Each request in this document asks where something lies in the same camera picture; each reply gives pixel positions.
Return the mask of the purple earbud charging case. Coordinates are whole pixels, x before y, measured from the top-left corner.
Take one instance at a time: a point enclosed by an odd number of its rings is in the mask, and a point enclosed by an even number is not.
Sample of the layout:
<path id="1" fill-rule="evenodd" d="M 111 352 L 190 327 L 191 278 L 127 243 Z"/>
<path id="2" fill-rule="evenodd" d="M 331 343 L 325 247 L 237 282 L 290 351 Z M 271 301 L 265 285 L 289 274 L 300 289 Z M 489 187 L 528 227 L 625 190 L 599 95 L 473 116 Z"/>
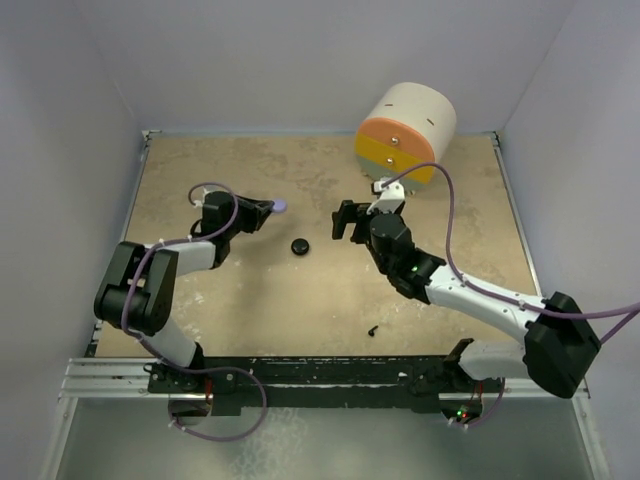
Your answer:
<path id="1" fill-rule="evenodd" d="M 275 199 L 273 201 L 271 211 L 276 214 L 284 213 L 288 208 L 288 204 L 283 199 Z"/>

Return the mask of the black earbud charging case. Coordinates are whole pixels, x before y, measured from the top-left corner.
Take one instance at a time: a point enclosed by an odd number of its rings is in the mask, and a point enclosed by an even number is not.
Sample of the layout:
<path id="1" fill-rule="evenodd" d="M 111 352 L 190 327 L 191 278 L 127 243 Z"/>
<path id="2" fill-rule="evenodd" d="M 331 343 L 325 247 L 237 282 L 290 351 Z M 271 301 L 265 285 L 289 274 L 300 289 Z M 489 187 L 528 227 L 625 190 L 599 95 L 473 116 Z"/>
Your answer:
<path id="1" fill-rule="evenodd" d="M 294 255 L 304 256 L 310 251 L 310 243 L 305 238 L 296 238 L 291 242 L 290 249 Z"/>

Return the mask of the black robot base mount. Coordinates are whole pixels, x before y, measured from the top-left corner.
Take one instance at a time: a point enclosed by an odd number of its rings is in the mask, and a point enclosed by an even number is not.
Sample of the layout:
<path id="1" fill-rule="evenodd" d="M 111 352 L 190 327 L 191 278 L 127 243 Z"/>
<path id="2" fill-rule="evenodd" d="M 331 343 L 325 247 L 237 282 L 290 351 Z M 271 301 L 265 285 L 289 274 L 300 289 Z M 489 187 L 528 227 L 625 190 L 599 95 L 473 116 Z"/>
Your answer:
<path id="1" fill-rule="evenodd" d="M 403 409 L 455 413 L 459 401 L 479 415 L 484 394 L 500 379 L 468 377 L 457 360 L 469 340 L 448 355 L 206 357 L 201 373 L 147 363 L 148 389 L 172 400 L 198 400 L 214 416 L 245 408 Z"/>

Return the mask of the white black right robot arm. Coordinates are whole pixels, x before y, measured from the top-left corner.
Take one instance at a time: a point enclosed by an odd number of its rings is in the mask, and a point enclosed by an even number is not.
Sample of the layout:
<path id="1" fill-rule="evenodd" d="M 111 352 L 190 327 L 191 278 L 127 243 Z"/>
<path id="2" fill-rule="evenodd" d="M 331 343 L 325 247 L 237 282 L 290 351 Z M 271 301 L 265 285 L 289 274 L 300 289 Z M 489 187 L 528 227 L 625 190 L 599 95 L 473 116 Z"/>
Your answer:
<path id="1" fill-rule="evenodd" d="M 446 383 L 467 391 L 478 381 L 530 379 L 546 392 L 568 399 L 577 391 L 601 349 L 594 330 L 576 316 L 576 302 L 560 292 L 545 299 L 455 274 L 444 259 L 419 249 L 397 213 L 368 203 L 342 201 L 331 215 L 332 237 L 364 245 L 395 290 L 463 313 L 509 336 L 506 343 L 464 339 L 447 356 Z"/>

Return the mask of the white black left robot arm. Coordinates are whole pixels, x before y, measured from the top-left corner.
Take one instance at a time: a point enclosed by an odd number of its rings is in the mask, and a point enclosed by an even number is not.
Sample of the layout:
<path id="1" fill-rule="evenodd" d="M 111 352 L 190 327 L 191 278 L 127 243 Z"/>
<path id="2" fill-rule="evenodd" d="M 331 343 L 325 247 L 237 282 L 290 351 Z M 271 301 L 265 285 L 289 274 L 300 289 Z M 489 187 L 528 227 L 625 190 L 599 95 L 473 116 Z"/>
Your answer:
<path id="1" fill-rule="evenodd" d="M 258 231 L 271 214 L 287 208 L 281 199 L 256 200 L 219 189 L 191 204 L 201 208 L 201 218 L 187 237 L 120 242 L 94 299 L 96 318 L 172 366 L 171 381 L 184 392 L 202 387 L 206 369 L 202 347 L 171 318 L 176 279 L 221 266 L 236 235 Z"/>

